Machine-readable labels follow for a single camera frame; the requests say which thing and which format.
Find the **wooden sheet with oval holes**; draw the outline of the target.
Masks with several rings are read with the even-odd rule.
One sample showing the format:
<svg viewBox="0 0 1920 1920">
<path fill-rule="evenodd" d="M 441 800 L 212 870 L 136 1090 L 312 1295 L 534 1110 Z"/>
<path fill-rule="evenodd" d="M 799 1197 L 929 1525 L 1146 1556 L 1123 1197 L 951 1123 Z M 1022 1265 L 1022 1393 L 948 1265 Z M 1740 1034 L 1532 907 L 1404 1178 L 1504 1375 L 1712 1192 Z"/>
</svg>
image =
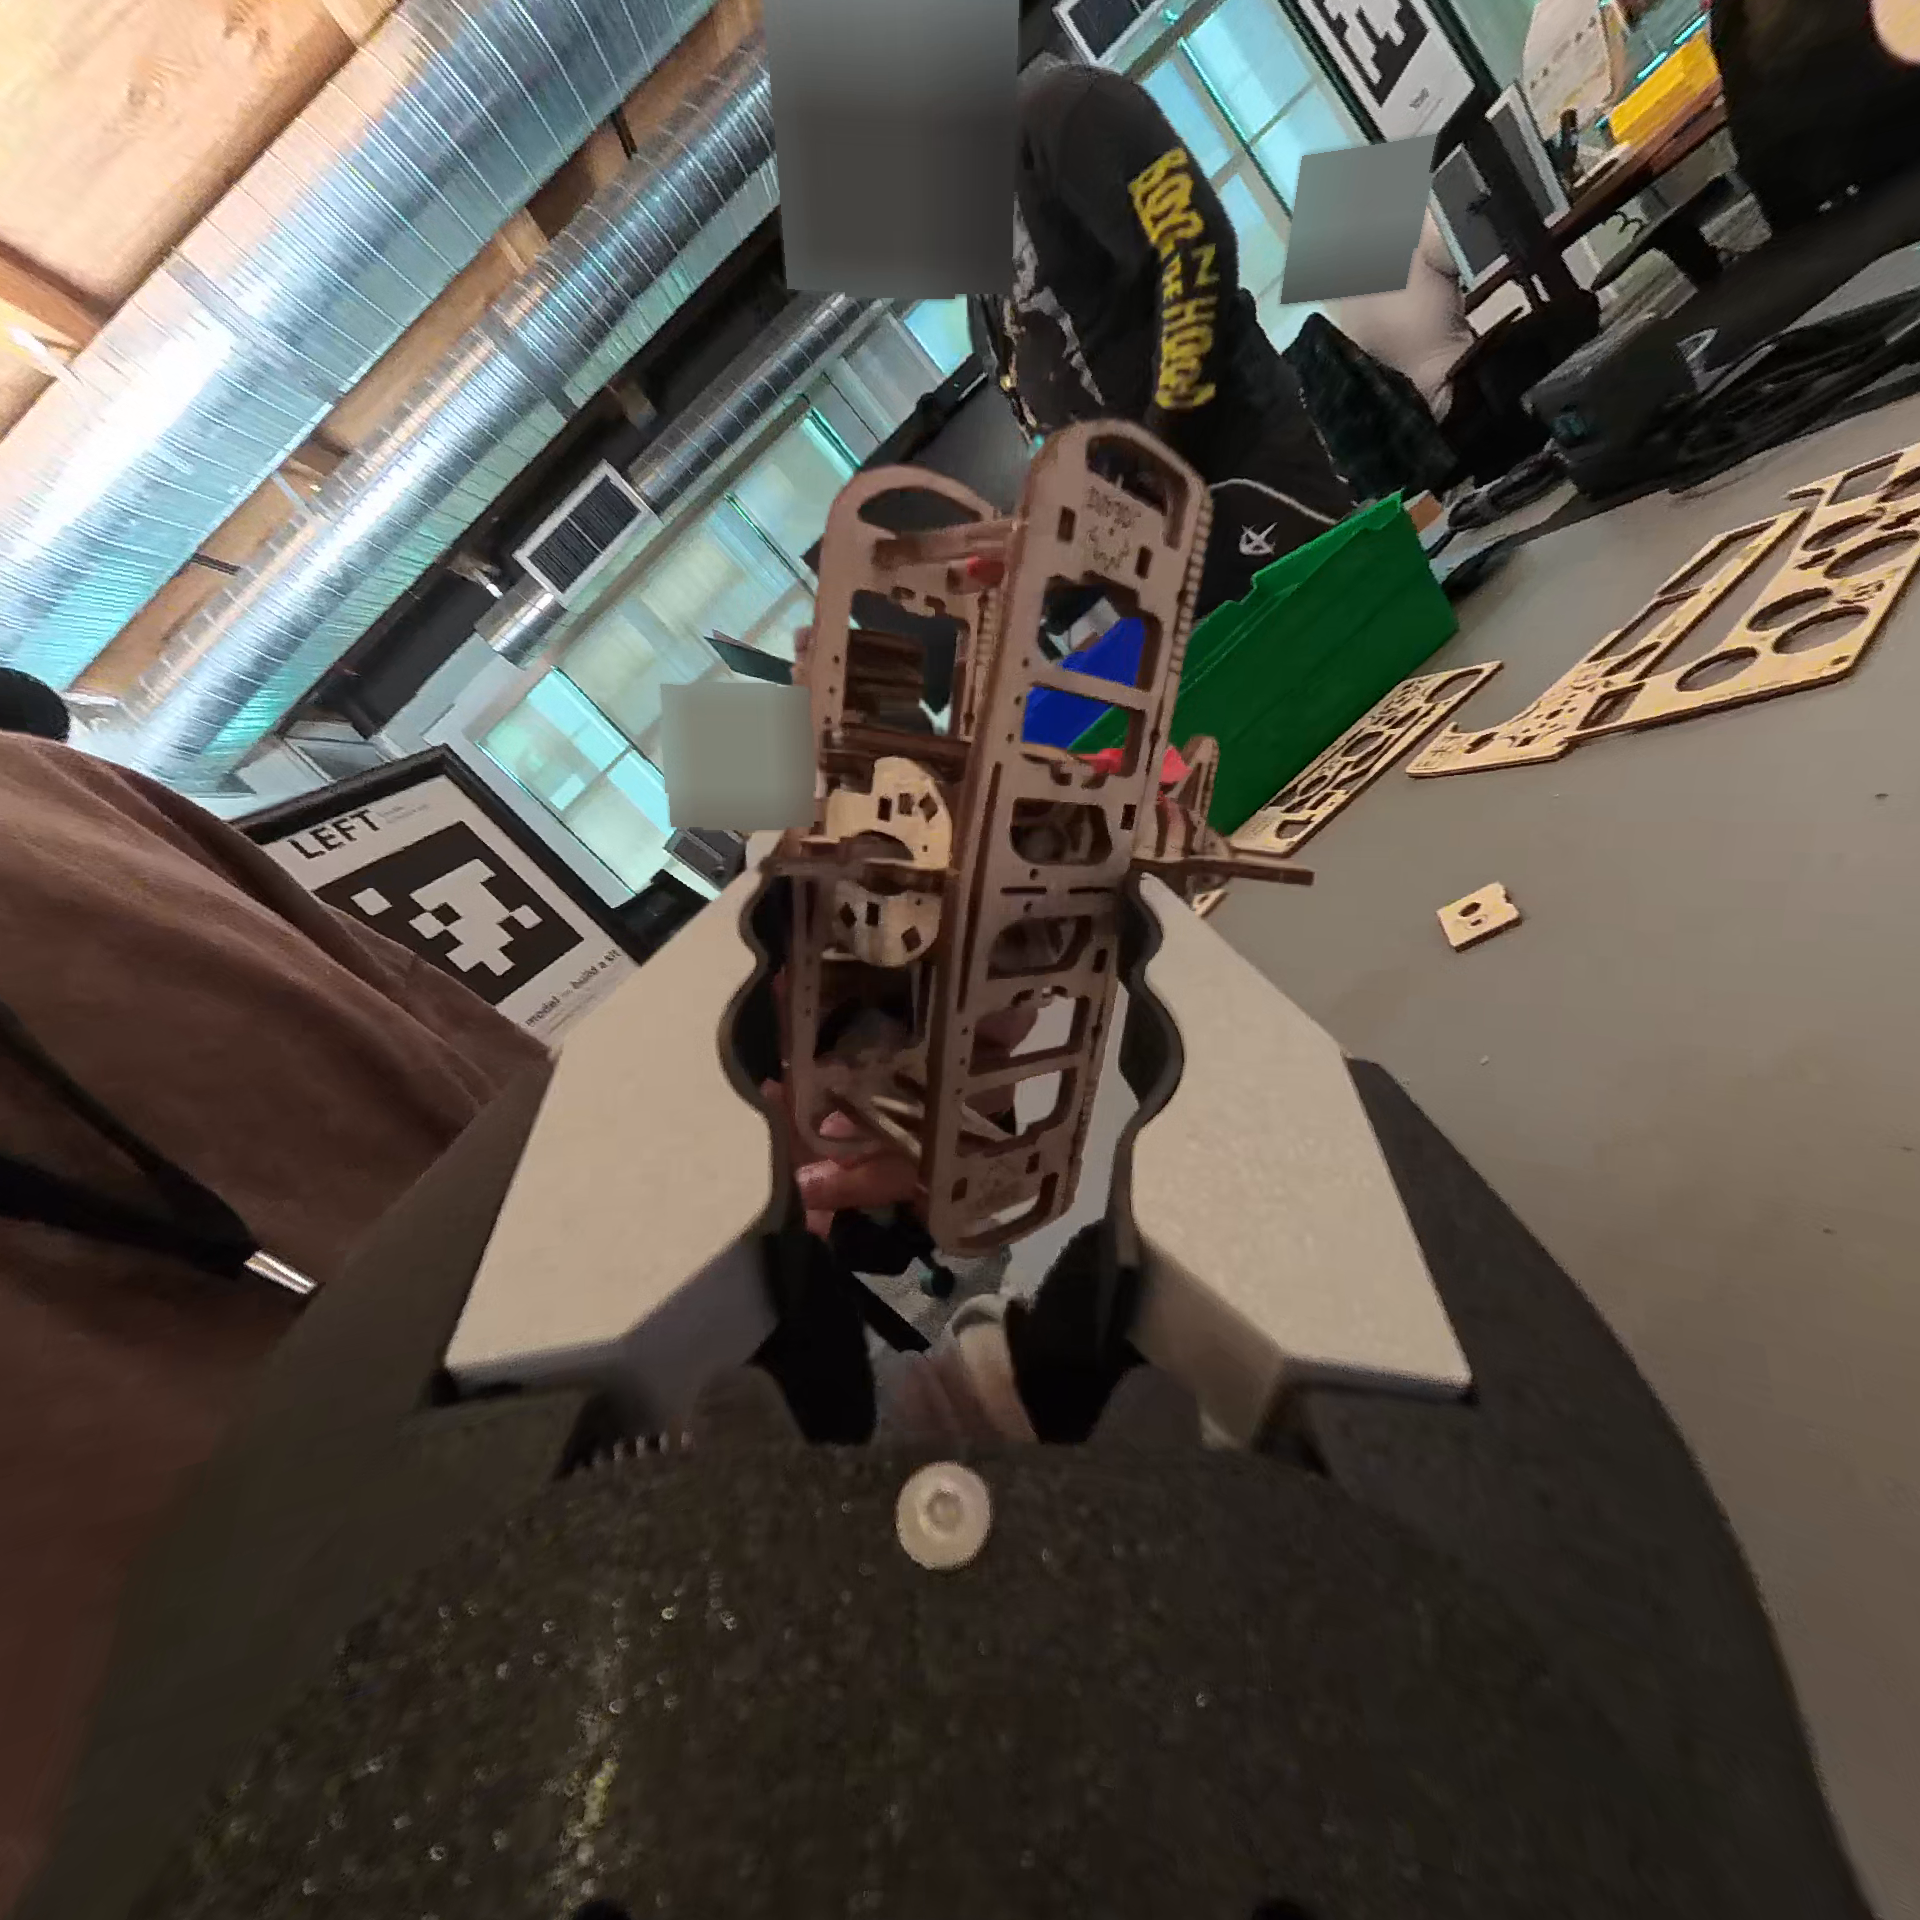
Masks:
<svg viewBox="0 0 1920 1920">
<path fill-rule="evenodd" d="M 1920 567 L 1920 451 L 1794 486 L 1706 542 L 1622 629 L 1497 727 L 1432 738 L 1416 781 L 1510 775 L 1622 738 L 1846 684 Z"/>
</svg>

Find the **blue plastic bin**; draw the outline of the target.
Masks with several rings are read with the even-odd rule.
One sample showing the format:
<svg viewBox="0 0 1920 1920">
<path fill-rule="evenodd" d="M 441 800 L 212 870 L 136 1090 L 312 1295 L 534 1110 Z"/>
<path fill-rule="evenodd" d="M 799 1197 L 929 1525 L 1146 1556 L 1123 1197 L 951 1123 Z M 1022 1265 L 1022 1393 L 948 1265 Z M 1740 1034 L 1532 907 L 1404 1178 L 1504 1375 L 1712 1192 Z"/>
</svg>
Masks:
<svg viewBox="0 0 1920 1920">
<path fill-rule="evenodd" d="M 1143 621 L 1108 621 L 1094 642 L 1070 649 L 1059 662 L 1059 679 L 1085 679 L 1100 688 L 1135 688 L 1139 684 L 1139 655 L 1143 655 Z M 1024 696 L 1022 740 L 1035 749 L 1065 749 L 1085 753 L 1085 738 L 1108 738 L 1124 727 L 1124 717 L 1113 717 L 1106 700 L 1065 691 L 1065 688 L 1035 688 Z"/>
</svg>

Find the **grey desk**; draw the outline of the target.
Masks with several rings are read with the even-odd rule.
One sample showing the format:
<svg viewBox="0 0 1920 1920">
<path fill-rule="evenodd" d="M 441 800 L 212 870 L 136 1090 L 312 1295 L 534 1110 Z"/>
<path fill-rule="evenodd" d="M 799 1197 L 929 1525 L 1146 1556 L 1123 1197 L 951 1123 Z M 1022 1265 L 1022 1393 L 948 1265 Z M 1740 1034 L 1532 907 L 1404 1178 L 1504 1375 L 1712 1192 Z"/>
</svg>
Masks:
<svg viewBox="0 0 1920 1920">
<path fill-rule="evenodd" d="M 1589 1295 L 1758 1575 L 1839 1846 L 1915 1917 L 1915 588 L 1835 684 L 1378 779 L 1212 927 Z M 1498 883 L 1525 922 L 1448 953 Z"/>
</svg>

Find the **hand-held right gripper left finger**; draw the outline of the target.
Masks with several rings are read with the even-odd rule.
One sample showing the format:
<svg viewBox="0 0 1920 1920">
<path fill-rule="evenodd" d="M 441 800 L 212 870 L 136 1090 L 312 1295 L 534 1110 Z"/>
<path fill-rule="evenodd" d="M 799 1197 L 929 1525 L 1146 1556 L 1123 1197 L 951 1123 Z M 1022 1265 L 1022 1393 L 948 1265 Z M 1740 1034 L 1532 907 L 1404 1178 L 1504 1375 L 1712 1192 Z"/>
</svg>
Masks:
<svg viewBox="0 0 1920 1920">
<path fill-rule="evenodd" d="M 763 887 L 738 874 L 569 1028 L 445 1346 L 459 1396 L 693 1407 L 775 1331 L 803 1210 L 775 1069 L 736 1034 L 770 975 Z"/>
</svg>

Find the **wooden biplane model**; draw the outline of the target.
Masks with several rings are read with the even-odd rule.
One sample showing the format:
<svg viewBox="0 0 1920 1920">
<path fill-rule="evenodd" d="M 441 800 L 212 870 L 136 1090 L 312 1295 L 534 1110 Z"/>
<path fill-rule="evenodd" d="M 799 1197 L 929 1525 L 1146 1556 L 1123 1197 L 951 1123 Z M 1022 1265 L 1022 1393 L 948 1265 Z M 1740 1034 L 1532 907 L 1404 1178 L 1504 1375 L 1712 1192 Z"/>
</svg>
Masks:
<svg viewBox="0 0 1920 1920">
<path fill-rule="evenodd" d="M 1123 888 L 1310 883 L 1203 821 L 1218 744 L 1163 792 L 1202 478 L 1139 425 L 1041 442 L 1014 516 L 889 468 L 835 500 L 799 684 L 820 800 L 775 838 L 782 1086 L 806 1155 L 913 1161 L 939 1250 L 988 1257 L 1074 1197 L 1123 975 Z M 1135 688 L 1059 679 L 1143 621 Z M 1106 700 L 1085 753 L 1022 740 L 1024 696 Z"/>
</svg>

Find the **marker sign board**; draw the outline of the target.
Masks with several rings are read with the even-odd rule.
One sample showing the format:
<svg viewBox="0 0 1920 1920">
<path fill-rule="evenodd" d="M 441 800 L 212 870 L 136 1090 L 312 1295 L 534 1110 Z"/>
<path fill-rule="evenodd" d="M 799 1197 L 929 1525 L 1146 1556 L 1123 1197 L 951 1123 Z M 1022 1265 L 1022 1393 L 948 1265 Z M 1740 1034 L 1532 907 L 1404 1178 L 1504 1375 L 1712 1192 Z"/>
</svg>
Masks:
<svg viewBox="0 0 1920 1920">
<path fill-rule="evenodd" d="M 1327 65 L 1388 141 L 1436 135 L 1473 99 L 1469 65 L 1419 0 L 1301 0 L 1295 12 Z"/>
<path fill-rule="evenodd" d="M 612 907 L 449 749 L 231 821 L 312 899 L 548 1047 L 640 960 Z"/>
</svg>

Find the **green plastic bin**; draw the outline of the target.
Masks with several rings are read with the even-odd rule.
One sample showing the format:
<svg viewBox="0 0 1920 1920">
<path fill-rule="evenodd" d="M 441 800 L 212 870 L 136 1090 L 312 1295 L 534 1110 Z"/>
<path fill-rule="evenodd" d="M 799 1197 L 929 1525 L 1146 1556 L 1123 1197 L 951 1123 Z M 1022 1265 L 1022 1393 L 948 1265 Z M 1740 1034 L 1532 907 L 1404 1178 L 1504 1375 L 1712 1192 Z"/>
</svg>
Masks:
<svg viewBox="0 0 1920 1920">
<path fill-rule="evenodd" d="M 1240 832 L 1453 631 L 1400 495 L 1257 569 L 1193 629 L 1167 727 L 1218 744 L 1209 829 Z"/>
</svg>

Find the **wooden sheet with irregular holes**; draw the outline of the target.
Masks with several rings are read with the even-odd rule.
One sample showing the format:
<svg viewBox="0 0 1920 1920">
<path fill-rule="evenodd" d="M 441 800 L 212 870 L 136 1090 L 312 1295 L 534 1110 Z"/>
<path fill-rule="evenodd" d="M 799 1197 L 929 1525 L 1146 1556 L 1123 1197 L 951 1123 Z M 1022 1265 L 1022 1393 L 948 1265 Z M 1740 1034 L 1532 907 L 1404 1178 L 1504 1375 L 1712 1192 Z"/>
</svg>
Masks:
<svg viewBox="0 0 1920 1920">
<path fill-rule="evenodd" d="M 1301 852 L 1327 824 L 1333 824 L 1390 766 L 1400 766 L 1416 744 L 1427 744 L 1497 675 L 1498 662 L 1400 684 L 1330 749 L 1322 749 L 1263 812 L 1256 812 L 1231 837 L 1231 850 L 1275 856 Z"/>
</svg>

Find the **white air vent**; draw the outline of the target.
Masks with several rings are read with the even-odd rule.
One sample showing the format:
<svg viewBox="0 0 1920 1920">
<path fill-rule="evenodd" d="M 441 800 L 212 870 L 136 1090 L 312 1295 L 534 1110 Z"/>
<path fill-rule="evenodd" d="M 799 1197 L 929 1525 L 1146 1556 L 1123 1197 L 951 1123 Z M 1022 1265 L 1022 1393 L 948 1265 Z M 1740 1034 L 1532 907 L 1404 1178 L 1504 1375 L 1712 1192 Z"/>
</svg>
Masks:
<svg viewBox="0 0 1920 1920">
<path fill-rule="evenodd" d="M 659 516 L 640 500 L 629 473 L 597 460 L 511 557 L 529 581 L 569 606 L 624 542 L 652 538 L 657 528 Z"/>
</svg>

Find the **person's left hand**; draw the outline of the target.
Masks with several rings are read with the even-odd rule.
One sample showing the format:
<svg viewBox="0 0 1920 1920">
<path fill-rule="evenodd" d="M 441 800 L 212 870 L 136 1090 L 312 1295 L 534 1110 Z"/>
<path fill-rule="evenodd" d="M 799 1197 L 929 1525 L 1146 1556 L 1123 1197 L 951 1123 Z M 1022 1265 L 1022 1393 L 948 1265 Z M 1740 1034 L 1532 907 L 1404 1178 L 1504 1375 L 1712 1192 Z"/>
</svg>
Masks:
<svg viewBox="0 0 1920 1920">
<path fill-rule="evenodd" d="M 810 1161 L 799 1169 L 803 1221 L 827 1233 L 837 1215 L 881 1215 L 917 1197 L 913 1161 L 859 1153 L 853 1161 Z"/>
</svg>

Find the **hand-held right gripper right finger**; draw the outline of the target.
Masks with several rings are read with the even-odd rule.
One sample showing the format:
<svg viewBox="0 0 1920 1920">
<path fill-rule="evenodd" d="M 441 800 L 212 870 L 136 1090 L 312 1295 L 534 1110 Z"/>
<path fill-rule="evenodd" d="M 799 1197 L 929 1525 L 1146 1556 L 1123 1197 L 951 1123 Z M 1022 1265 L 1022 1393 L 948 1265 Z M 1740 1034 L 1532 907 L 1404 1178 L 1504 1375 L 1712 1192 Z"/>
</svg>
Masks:
<svg viewBox="0 0 1920 1920">
<path fill-rule="evenodd" d="M 1460 1407 L 1469 1364 L 1362 1110 L 1352 1055 L 1163 883 L 1135 883 L 1119 1071 L 1124 1342 L 1218 1444 L 1304 1393 Z"/>
</svg>

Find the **silver air duct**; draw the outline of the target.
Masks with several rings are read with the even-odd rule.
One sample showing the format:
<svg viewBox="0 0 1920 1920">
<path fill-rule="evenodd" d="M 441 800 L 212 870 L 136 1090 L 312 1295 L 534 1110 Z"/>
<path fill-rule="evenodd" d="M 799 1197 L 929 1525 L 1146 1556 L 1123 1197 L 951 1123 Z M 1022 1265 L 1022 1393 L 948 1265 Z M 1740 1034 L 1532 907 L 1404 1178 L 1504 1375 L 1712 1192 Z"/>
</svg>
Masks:
<svg viewBox="0 0 1920 1920">
<path fill-rule="evenodd" d="M 392 502 L 371 528 L 375 542 L 337 550 L 340 569 L 316 590 L 292 596 L 292 578 L 253 569 L 235 598 L 207 603 L 183 631 L 207 649 L 185 662 L 177 703 L 117 731 L 108 757 L 199 794 L 224 786 L 300 706 L 380 731 L 464 635 L 506 662 L 541 657 L 569 606 L 603 596 L 620 567 L 663 542 L 710 489 L 725 489 L 730 469 L 815 395 L 827 365 L 897 311 L 886 299 L 790 296 L 751 333 L 724 327 L 720 346 L 730 353 L 686 353 L 663 386 L 663 418 L 607 427 L 597 442 L 563 434 L 563 460 L 515 469 L 515 502 L 488 502 L 486 516 L 464 516 L 464 495 L 445 495 L 404 533 L 396 481 L 375 486 L 371 502 Z M 624 542 L 560 606 L 520 575 L 511 550 L 597 460 L 629 473 L 659 528 Z"/>
<path fill-rule="evenodd" d="M 704 12 L 396 3 L 2 435 L 2 662 L 84 675 Z"/>
</svg>

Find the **brown sweater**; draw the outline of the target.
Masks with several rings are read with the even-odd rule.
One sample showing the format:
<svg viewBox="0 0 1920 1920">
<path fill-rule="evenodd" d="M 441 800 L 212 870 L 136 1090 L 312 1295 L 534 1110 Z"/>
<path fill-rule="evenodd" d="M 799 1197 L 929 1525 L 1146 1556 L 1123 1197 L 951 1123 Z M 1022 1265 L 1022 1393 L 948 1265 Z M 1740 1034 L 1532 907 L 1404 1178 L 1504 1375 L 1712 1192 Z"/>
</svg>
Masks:
<svg viewBox="0 0 1920 1920">
<path fill-rule="evenodd" d="M 548 1047 L 437 963 L 303 895 L 224 821 L 69 744 L 0 749 L 2 1161 L 173 1220 L 185 1178 L 227 1274 L 2 1221 L 0 1886 L 43 1868 L 131 1567 L 300 1296 Z"/>
</svg>

